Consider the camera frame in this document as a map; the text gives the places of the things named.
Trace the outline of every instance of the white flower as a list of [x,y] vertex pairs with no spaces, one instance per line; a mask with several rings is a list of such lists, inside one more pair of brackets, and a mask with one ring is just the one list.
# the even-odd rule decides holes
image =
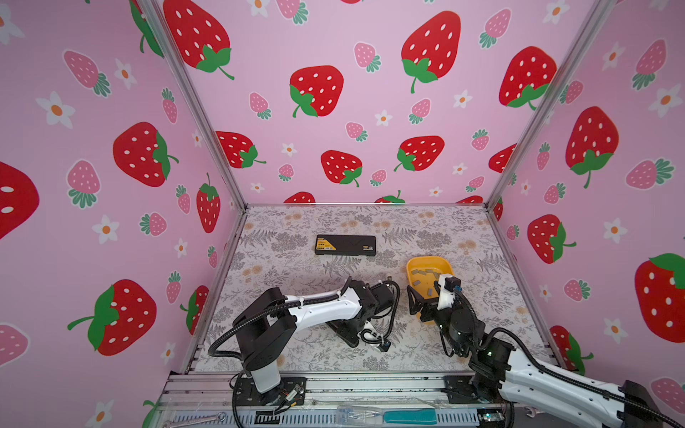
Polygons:
[[10,43],[10,36],[23,37],[24,33],[12,21],[12,13],[10,7],[6,4],[0,4],[0,43],[7,46]]
[[616,68],[616,66],[619,64],[619,58],[621,55],[623,55],[623,52],[625,52],[625,47],[620,47],[618,42],[614,43],[614,46],[611,48],[611,50],[602,56],[602,60],[604,60],[604,65],[601,67],[602,71],[605,71],[607,68]]
[[266,18],[266,7],[271,0],[247,0],[247,3],[252,5],[252,16],[257,16],[257,14],[262,15]]
[[183,241],[183,238],[178,238],[178,244],[173,246],[176,250],[176,258],[181,258],[182,255],[188,254],[188,243]]
[[388,126],[388,122],[390,119],[393,117],[388,114],[388,110],[383,110],[381,114],[376,114],[376,119],[378,119],[378,122],[376,122],[376,126],[378,125],[383,125],[383,126]]
[[550,111],[545,118],[545,125],[549,125],[549,122],[552,120],[552,116],[554,116],[554,110]]
[[604,334],[613,337],[614,340],[616,340],[616,343],[621,343],[621,338],[628,337],[628,333],[626,333],[625,330],[621,328],[621,320],[619,320],[618,318],[616,318],[613,321],[604,318],[604,324],[606,324]]
[[452,174],[459,174],[459,175],[463,174],[464,171],[469,169],[468,166],[464,166],[464,162],[460,163],[457,166],[452,166],[452,168],[454,168],[454,171],[452,171]]
[[102,424],[112,420],[112,414],[110,413],[110,410],[112,409],[113,405],[114,400],[111,400],[107,404],[103,404],[102,402],[98,403],[97,406],[95,406],[95,414],[92,415],[92,418],[88,419],[86,426],[100,428]]
[[604,222],[604,229],[606,229],[606,232],[604,232],[604,239],[613,239],[615,243],[619,243],[621,240],[621,235],[625,235],[628,232],[628,229],[624,228],[621,226],[621,219],[617,218],[614,220],[613,223],[609,223],[608,221]]
[[292,157],[293,153],[297,153],[297,150],[295,150],[295,145],[290,143],[290,144],[285,144],[283,143],[283,150],[281,150],[281,153],[285,153],[286,155]]
[[528,190],[530,190],[530,185],[528,184],[528,180],[526,180],[521,183],[521,193],[523,193],[525,196],[528,196]]
[[557,0],[554,3],[547,4],[547,15],[543,19],[543,24],[552,21],[553,24],[559,23],[559,17],[568,12],[571,6],[565,4],[566,0]]
[[111,221],[107,216],[102,216],[102,221],[99,225],[93,225],[92,231],[100,234],[100,244],[104,244],[108,240],[116,241],[116,230],[119,228],[118,221]]
[[166,363],[169,362],[172,358],[174,358],[174,352],[173,349],[176,347],[175,343],[166,343],[166,348],[164,348],[164,352],[160,355],[160,358],[164,360],[164,365],[166,366]]
[[659,12],[663,12],[667,4],[669,4],[669,0],[651,0],[649,8],[652,9],[656,6]]
[[683,99],[678,96],[678,92],[680,92],[680,84],[675,85],[670,90],[657,90],[656,101],[654,101],[647,110],[656,110],[656,114],[660,118],[666,116],[669,108],[683,104]]
[[549,292],[547,289],[547,284],[540,286],[540,297],[542,297],[545,302],[549,302],[549,298],[552,296],[552,293]]
[[192,133],[192,142],[196,147],[202,147],[202,135],[200,135],[200,131],[197,129]]
[[464,92],[454,96],[454,107],[466,108],[466,103],[468,103],[473,97],[469,95],[468,90],[464,89]]
[[115,58],[114,61],[116,62],[116,67],[117,70],[114,72],[114,75],[118,78],[123,80],[124,85],[126,85],[126,89],[131,89],[131,84],[137,84],[138,81],[136,78],[131,74],[131,64],[122,64],[119,59]]
[[62,100],[55,91],[50,94],[50,99],[36,98],[36,103],[47,112],[45,120],[48,125],[55,125],[60,122],[71,129],[71,119],[69,116],[76,113],[76,109],[70,105],[62,104]]

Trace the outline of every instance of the white plastic part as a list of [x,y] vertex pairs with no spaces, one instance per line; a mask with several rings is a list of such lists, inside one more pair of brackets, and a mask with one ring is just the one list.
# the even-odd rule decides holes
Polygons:
[[[317,297],[336,296],[337,292],[326,292],[320,294],[312,294],[304,296],[305,299],[315,299]],[[286,296],[286,302],[299,301],[300,297]],[[292,307],[289,309],[291,315],[297,317],[295,323],[297,333],[311,326],[322,324],[333,320],[349,320],[362,309],[359,303],[359,296],[352,289],[348,288],[339,299],[326,303],[317,303],[315,305],[306,305],[302,307]]]
[[257,370],[251,370],[250,374],[255,381],[255,387],[260,394],[274,388],[281,383],[281,373],[278,372],[278,364],[273,360],[268,366]]
[[454,293],[445,290],[445,278],[452,278],[454,275],[449,273],[443,273],[438,279],[438,285],[440,286],[440,297],[438,298],[438,311],[445,309],[446,307],[452,307],[454,303]]
[[[566,377],[624,396],[615,383],[589,379],[563,368],[539,360],[538,362]],[[506,381],[499,391],[505,400],[532,405],[579,427],[602,428],[604,425],[620,428],[623,423],[617,417],[617,412],[623,411],[622,403],[604,399],[600,394],[540,373],[520,349],[511,352],[508,363],[512,368],[506,372]]]

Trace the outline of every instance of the red strawberry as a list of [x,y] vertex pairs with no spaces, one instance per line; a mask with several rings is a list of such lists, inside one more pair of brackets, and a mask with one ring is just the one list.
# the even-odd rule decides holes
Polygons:
[[587,300],[590,297],[590,287],[588,287],[588,283],[582,279],[579,279],[578,281],[572,279],[564,286],[564,293],[573,300],[580,302],[583,299]]
[[136,23],[136,26],[142,33],[142,38],[140,38],[140,52],[145,53],[142,50],[142,42],[147,40],[147,45],[150,46],[150,49],[152,49],[152,51],[160,57],[164,58],[164,54],[162,53],[160,45],[157,43],[155,36],[152,34],[152,30],[147,23],[147,19],[145,19],[145,15],[140,9],[140,5],[138,5],[138,0],[129,0],[129,4],[131,5],[131,15],[133,15],[133,21]]
[[548,214],[536,218],[528,225],[528,241],[543,262],[552,264],[564,255],[564,247],[575,247],[575,242],[565,244],[566,229],[557,216]]
[[357,178],[362,174],[362,161],[356,156],[329,150],[321,155],[321,166],[330,181],[336,184],[350,184],[354,181],[359,187]]
[[647,190],[655,184],[662,185],[673,176],[675,166],[670,160],[659,159],[656,162],[647,159],[625,176],[625,183],[636,189]]
[[511,9],[502,9],[488,19],[488,22],[485,23],[485,32],[480,35],[480,47],[489,49],[497,43],[497,38],[502,37],[507,32],[511,18]]
[[381,68],[381,57],[376,55],[376,48],[368,43],[359,42],[354,45],[354,59],[367,73],[375,73]]
[[438,136],[413,137],[399,145],[397,160],[407,171],[423,171],[435,162],[445,148],[445,141]]
[[195,205],[197,205],[197,213],[200,215],[202,228],[211,234],[216,227],[216,222],[219,221],[221,200],[216,188],[212,186],[209,173],[207,173],[207,182],[200,186],[200,190],[197,191]]
[[309,192],[298,192],[287,198],[283,203],[316,203],[314,196]]
[[257,147],[248,137],[236,132],[217,131],[221,148],[226,153],[228,164],[234,168],[248,168],[255,162],[266,164],[265,161],[257,160]]
[[178,299],[181,292],[181,274],[175,270],[169,275],[169,283],[166,285],[166,300],[172,305]]
[[213,73],[231,60],[231,41],[212,15],[191,0],[164,0],[164,19],[183,61],[198,70]]
[[559,102],[561,104],[571,104],[576,98],[580,97],[581,92],[583,92],[583,83],[574,80],[570,85],[566,85],[566,88],[561,92]]
[[428,116],[430,113],[430,100],[428,98],[424,98],[418,103],[414,104],[414,107],[412,107],[412,113],[409,115],[409,121],[413,125],[418,125],[419,123],[423,122],[423,118]]
[[99,73],[97,65],[83,53],[65,50],[63,53],[64,62],[69,67],[76,80],[86,89],[92,89],[96,95],[107,98],[112,93],[105,73]]
[[397,196],[394,197],[392,195],[384,196],[382,198],[376,199],[376,203],[405,203],[404,199],[399,198],[399,194],[402,193],[401,190],[397,191]]
[[459,15],[446,10],[429,19],[404,42],[402,64],[404,72],[414,78],[412,94],[416,79],[430,83],[452,69],[461,31]]
[[87,160],[76,161],[66,175],[66,182],[71,187],[68,195],[74,206],[85,210],[86,206],[92,207],[97,202],[95,194],[100,191],[100,179]]
[[514,240],[518,237],[519,237],[519,226],[518,225],[509,226],[509,229],[507,229],[507,238]]
[[122,279],[97,298],[94,316],[76,320],[66,328],[72,330],[92,320],[88,328],[92,347],[102,355],[116,355],[147,333],[156,317],[157,305],[149,294],[130,279]]
[[602,169],[619,145],[619,131],[601,108],[586,108],[578,116],[566,146],[566,165],[578,175]]
[[486,146],[490,142],[490,137],[485,129],[479,129],[473,134],[473,141],[471,141],[471,146],[474,149],[481,151],[485,150]]
[[256,92],[250,94],[250,108],[262,120],[267,121],[271,117],[269,102]]
[[507,166],[507,163],[509,162],[509,159],[512,157],[512,154],[514,153],[515,148],[516,145],[514,144],[494,154],[488,162],[488,166],[490,167],[490,169],[495,171],[496,173],[502,174],[502,172],[504,172],[504,168]]
[[635,291],[651,332],[685,342],[685,259],[672,253],[651,257],[635,272]]
[[371,175],[371,180],[369,181],[369,183],[371,183],[373,187],[378,187],[381,184],[383,184],[383,181],[386,180],[387,176],[388,174],[384,169],[379,169]]
[[668,377],[657,379],[651,383],[651,391],[671,409],[685,414],[685,385]]
[[300,68],[290,76],[290,98],[308,116],[323,117],[333,112],[343,91],[343,74],[330,65]]
[[469,185],[466,187],[466,191],[469,193],[475,192],[475,190],[477,188],[479,188],[480,186],[483,186],[484,182],[485,182],[485,177],[483,177],[482,175],[480,177],[476,177],[476,178],[472,179],[471,181],[469,181]]
[[278,168],[278,178],[280,178],[281,181],[285,181],[287,183],[292,179],[293,175],[295,175],[295,172],[290,164],[284,164]]
[[190,334],[195,334],[195,327],[197,327],[198,321],[200,321],[200,316],[202,315],[202,309],[205,307],[205,302],[207,301],[207,295],[210,293],[209,289],[205,286],[199,286],[190,296],[188,301],[188,309],[183,307],[181,303],[181,309],[188,312],[186,315],[186,326]]
[[29,336],[17,326],[0,323],[0,367],[24,355],[30,344]]
[[369,137],[364,130],[364,127],[359,123],[348,122],[347,125],[345,125],[345,130],[347,131],[348,137],[360,142],[365,141]]
[[20,170],[0,162],[0,239],[24,223],[38,208],[38,191]]
[[468,198],[463,198],[461,201],[458,201],[457,203],[483,203],[483,197],[482,196],[469,196]]
[[537,107],[530,101],[545,94],[555,73],[556,63],[542,49],[525,48],[509,63],[499,87],[500,104],[517,108],[527,103],[535,110]]
[[307,7],[303,1],[300,0],[276,0],[281,15],[285,19],[292,19],[295,25],[303,25],[307,22]]
[[167,153],[166,141],[148,122],[136,123],[125,130],[114,140],[112,150],[119,169],[150,187],[159,187],[169,178],[169,159],[178,163],[178,159]]
[[556,186],[550,186],[545,192],[545,202],[547,203],[557,203],[559,199],[563,199],[566,194],[566,186],[563,183],[557,183]]
[[538,170],[542,171],[549,162],[549,144],[547,141],[540,146],[540,153],[538,153]]
[[190,195],[186,192],[186,188],[184,186],[179,185],[176,188],[176,197],[178,198],[178,208],[180,208],[184,214],[189,214]]
[[500,197],[497,200],[495,207],[493,208],[493,214],[495,215],[495,218],[497,219],[497,221],[499,221],[499,219],[502,218],[503,213],[504,213],[504,203],[502,202],[502,198]]
[[595,356],[590,352],[590,355],[582,357],[582,352],[580,351],[580,345],[576,342],[575,338],[560,325],[555,325],[549,331],[552,333],[552,338],[554,343],[556,343],[559,352],[566,368],[570,371],[577,371],[579,375],[585,376],[585,364],[583,360],[591,360]]
[[649,86],[656,79],[656,72],[661,70],[666,62],[666,41],[656,40],[649,49],[642,55],[633,76],[633,89],[640,90]]
[[216,263],[218,262],[219,256],[216,254],[216,249],[214,246],[211,246],[207,250],[207,257],[210,258],[210,266],[216,269]]
[[166,231],[166,220],[158,213],[145,213],[140,218],[140,231],[146,235],[159,236]]
[[169,122],[176,123],[176,119],[178,118],[178,109],[174,103],[176,100],[171,94],[169,88],[164,88],[162,91],[162,98],[162,108],[164,109],[164,113],[166,113],[166,117],[169,118]]

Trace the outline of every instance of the pink wall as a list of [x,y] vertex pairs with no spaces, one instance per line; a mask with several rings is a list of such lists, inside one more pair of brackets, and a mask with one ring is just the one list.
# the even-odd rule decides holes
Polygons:
[[[1,424],[140,427],[152,408],[143,403],[181,369],[191,339],[179,305],[211,286],[208,249],[221,260],[237,211],[207,147],[194,144],[196,125],[169,66],[148,42],[140,52],[128,1],[11,1],[0,4],[0,17]],[[102,86],[92,77],[99,73]],[[136,123],[151,125],[124,134]],[[166,180],[155,129],[179,160]],[[211,233],[196,206],[206,173],[220,201]],[[187,214],[178,185],[187,189]],[[141,232],[146,213],[161,215],[166,228],[153,215],[150,234]],[[175,249],[179,239],[185,254]],[[180,289],[172,285],[168,298],[173,272]]]
[[[571,84],[566,102],[555,107],[503,196],[499,221],[547,325],[563,327],[577,342],[567,364],[583,363],[589,377],[645,385],[681,423],[683,16],[678,1],[614,8],[573,77],[582,87]],[[636,90],[634,80],[651,83]],[[548,161],[539,153],[545,143]],[[590,148],[595,158],[583,162]],[[575,247],[560,246],[559,225]],[[580,359],[590,353],[592,359]]]
[[[490,166],[505,164],[532,114],[525,103],[506,104],[519,85],[533,84],[532,92],[549,83],[593,3],[158,1],[249,203],[283,203],[298,192],[316,202],[374,202],[398,190],[407,202],[487,199],[500,177]],[[417,58],[431,62],[427,70]],[[473,142],[480,129],[487,135]],[[412,155],[417,145],[428,150],[404,159],[408,171],[398,151]]]

